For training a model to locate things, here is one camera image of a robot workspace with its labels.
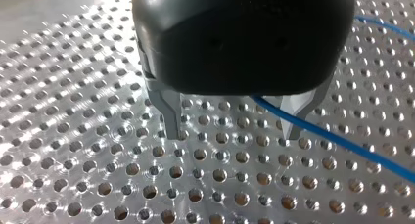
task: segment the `blue tube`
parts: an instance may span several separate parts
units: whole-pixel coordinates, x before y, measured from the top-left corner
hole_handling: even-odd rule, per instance
[[[391,31],[396,32],[399,35],[402,35],[412,41],[415,41],[415,35],[411,34],[409,31],[403,30],[402,28],[389,24],[389,23],[384,23],[381,22],[379,20],[373,19],[373,18],[369,18],[369,17],[364,17],[364,16],[355,16],[356,19],[360,20],[361,22],[369,22],[369,23],[373,23],[379,26],[382,26],[384,28],[387,28]]]
[[[404,168],[402,166],[400,166],[399,164],[385,158],[382,157],[378,154],[375,153],[371,153],[368,150],[352,143],[351,141],[340,137],[334,133],[331,133],[329,131],[326,131],[314,124],[311,124],[305,120],[302,120],[298,117],[295,117],[293,115],[290,115],[282,110],[280,110],[279,108],[273,106],[272,104],[270,104],[268,101],[264,100],[262,97],[259,96],[251,96],[251,98],[253,98],[254,101],[256,101],[260,106],[262,106],[263,108],[269,110],[270,112],[272,112],[273,114],[277,115],[278,117],[285,119],[287,121],[289,121],[290,123],[292,123],[293,125],[296,125],[300,128],[306,129],[314,134],[317,134],[321,137],[326,138],[327,140],[340,145],[348,150],[351,150],[352,152],[365,157],[366,159],[375,162],[375,163],[379,163],[382,167],[390,170],[391,172],[401,176],[402,178],[407,179],[408,181],[411,181],[412,183],[415,183],[415,173],[410,171],[407,168]]]

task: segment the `metal table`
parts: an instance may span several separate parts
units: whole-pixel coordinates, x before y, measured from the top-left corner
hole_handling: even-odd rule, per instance
[[[415,0],[356,3],[414,33]],[[249,98],[182,96],[166,140],[130,9],[107,1],[0,50],[1,223],[414,222],[413,184],[307,132],[282,139]],[[414,51],[356,21],[307,120],[413,168]]]

